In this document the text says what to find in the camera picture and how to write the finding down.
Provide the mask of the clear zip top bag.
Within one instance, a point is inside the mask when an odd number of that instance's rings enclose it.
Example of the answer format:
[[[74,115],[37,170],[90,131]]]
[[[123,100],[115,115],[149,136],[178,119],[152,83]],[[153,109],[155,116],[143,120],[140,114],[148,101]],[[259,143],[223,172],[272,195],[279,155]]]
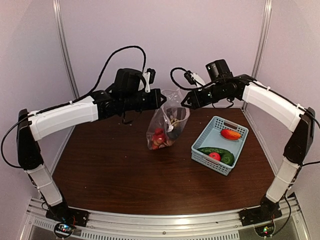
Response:
[[[166,134],[168,125],[172,125],[173,123],[179,122],[184,130],[187,124],[187,121],[190,117],[190,109],[181,106],[181,102],[184,97],[180,89],[162,90],[161,93],[166,96],[167,100],[159,109],[157,109],[154,112],[151,118],[151,121],[149,123],[148,129],[146,132],[148,149],[150,146],[149,144],[151,141],[151,137],[154,134],[154,131],[156,128],[164,129],[164,132]]]

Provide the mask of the dark purple eggplant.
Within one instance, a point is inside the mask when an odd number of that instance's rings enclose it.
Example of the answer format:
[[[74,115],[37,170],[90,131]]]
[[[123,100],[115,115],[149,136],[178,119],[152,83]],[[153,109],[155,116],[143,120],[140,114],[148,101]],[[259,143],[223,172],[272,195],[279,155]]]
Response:
[[[176,140],[182,134],[183,128],[180,122],[174,122],[173,124],[168,125],[166,130],[166,135],[171,140]]]

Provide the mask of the red peach bunch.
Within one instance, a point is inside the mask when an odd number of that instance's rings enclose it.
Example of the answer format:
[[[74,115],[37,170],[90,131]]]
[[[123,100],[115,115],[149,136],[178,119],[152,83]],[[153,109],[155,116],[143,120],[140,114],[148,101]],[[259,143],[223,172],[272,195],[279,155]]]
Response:
[[[172,146],[174,141],[170,139],[163,128],[156,128],[149,142],[149,149],[158,150]]]

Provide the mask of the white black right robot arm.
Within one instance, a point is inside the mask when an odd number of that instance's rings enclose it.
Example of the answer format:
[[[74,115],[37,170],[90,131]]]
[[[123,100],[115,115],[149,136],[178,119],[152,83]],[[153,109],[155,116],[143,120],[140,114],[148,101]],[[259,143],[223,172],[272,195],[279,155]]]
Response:
[[[186,89],[186,97],[181,103],[183,107],[196,110],[220,100],[237,99],[269,114],[291,133],[280,168],[256,210],[258,219],[266,221],[276,212],[277,204],[303,167],[314,139],[315,111],[292,102],[247,74],[234,76],[224,59],[215,60],[206,68],[209,83],[195,72],[184,71],[185,79],[193,87]]]

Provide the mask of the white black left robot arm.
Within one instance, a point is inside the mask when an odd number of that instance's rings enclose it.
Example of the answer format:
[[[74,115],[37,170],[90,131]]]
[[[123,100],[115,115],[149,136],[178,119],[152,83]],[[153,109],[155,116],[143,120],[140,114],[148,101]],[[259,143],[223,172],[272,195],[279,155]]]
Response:
[[[61,222],[72,218],[72,211],[44,164],[38,141],[61,130],[83,123],[124,117],[128,111],[138,113],[159,109],[167,100],[159,88],[151,88],[155,71],[131,68],[117,71],[114,83],[105,90],[88,93],[80,100],[60,106],[19,112],[17,125],[18,164],[35,183],[48,208]]]

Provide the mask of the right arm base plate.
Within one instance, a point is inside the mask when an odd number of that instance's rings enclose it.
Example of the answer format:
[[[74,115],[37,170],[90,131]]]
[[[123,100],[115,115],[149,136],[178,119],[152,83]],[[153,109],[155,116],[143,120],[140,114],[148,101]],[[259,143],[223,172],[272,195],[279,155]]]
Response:
[[[244,208],[238,214],[243,227],[268,222],[283,215],[279,208],[269,212],[261,206]]]

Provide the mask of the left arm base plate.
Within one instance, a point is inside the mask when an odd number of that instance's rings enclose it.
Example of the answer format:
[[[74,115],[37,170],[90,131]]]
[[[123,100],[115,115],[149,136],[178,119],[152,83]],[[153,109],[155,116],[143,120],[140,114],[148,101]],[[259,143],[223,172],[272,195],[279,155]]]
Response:
[[[45,217],[72,226],[86,227],[89,212],[68,206],[49,206]]]

